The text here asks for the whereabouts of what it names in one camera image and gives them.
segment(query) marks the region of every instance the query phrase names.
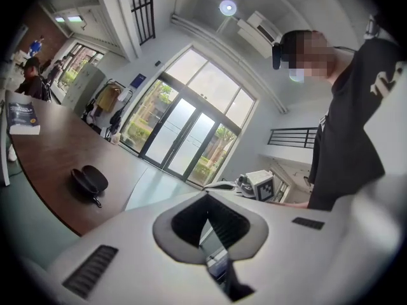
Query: sitting person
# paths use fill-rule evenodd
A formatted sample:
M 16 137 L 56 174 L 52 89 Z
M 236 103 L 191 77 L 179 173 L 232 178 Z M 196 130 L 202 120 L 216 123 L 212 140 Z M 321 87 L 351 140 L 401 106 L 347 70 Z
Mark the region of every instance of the sitting person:
M 43 87 L 39 77 L 39 60 L 36 57 L 29 58 L 24 66 L 24 82 L 17 88 L 16 93 L 41 99 Z

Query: black vent grille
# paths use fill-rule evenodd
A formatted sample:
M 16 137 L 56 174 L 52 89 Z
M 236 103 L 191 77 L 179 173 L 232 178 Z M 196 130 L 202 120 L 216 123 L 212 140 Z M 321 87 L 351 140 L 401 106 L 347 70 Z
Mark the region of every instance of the black vent grille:
M 321 230 L 323 225 L 325 224 L 322 221 L 316 221 L 316 220 L 311 220 L 311 219 L 307 219 L 307 218 L 301 218 L 301 217 L 297 217 L 293 220 L 294 223 L 302 225 L 302 226 L 306 226 L 309 228 L 314 228 L 314 229 L 318 229 Z
M 117 248 L 101 245 L 68 277 L 63 286 L 86 299 L 117 252 Z
M 260 33 L 262 33 L 264 36 L 267 37 L 267 39 L 269 40 L 270 43 L 274 42 L 274 38 L 267 32 L 267 30 L 265 30 L 264 28 L 262 28 L 262 26 L 258 26 L 257 29 L 260 31 Z
M 245 217 L 209 195 L 175 215 L 171 226 L 178 237 L 198 247 L 207 219 L 226 249 L 250 230 L 250 223 Z

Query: white shoe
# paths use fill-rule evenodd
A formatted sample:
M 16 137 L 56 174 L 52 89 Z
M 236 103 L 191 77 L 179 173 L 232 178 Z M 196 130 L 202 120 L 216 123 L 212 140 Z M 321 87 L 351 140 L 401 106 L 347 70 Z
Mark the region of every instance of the white shoe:
M 17 160 L 17 155 L 15 154 L 15 150 L 13 148 L 13 145 L 10 146 L 8 149 L 8 156 L 7 156 L 9 161 L 16 161 Z

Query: person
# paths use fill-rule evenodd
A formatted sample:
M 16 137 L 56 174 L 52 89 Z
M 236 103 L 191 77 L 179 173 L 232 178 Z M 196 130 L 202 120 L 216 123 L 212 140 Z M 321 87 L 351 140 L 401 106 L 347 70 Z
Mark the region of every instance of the person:
M 53 81 L 55 78 L 58 76 L 58 73 L 61 71 L 62 66 L 64 65 L 64 62 L 66 61 L 66 56 L 62 57 L 62 60 L 57 60 L 54 63 L 53 68 L 51 69 L 50 73 L 48 74 L 47 80 L 50 84 L 50 87 L 53 84 Z
M 24 82 L 16 89 L 16 93 L 22 93 L 34 98 L 41 99 L 43 86 L 39 77 L 39 60 L 36 57 L 29 58 L 24 66 Z M 9 161 L 16 161 L 17 155 L 13 145 L 8 149 L 7 158 Z
M 38 40 L 35 40 L 34 42 L 31 43 L 29 47 L 28 54 L 32 58 L 35 54 L 41 51 L 41 48 L 43 47 L 42 42 L 44 41 L 44 36 L 41 35 L 41 37 Z
M 288 61 L 290 69 L 303 69 L 305 76 L 327 81 L 333 94 L 315 137 L 310 200 L 283 205 L 330 211 L 339 197 L 356 193 L 384 174 L 363 126 L 395 85 L 406 54 L 391 40 L 383 19 L 381 23 L 376 26 L 388 39 L 372 35 L 353 57 L 330 46 L 321 32 L 296 30 L 283 35 L 281 60 Z

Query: black metal railing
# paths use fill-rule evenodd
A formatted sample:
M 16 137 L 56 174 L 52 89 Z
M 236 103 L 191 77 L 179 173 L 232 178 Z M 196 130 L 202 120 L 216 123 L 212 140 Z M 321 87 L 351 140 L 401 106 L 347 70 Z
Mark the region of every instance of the black metal railing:
M 132 0 L 140 45 L 155 38 L 153 0 Z
M 269 145 L 314 148 L 318 128 L 272 129 Z

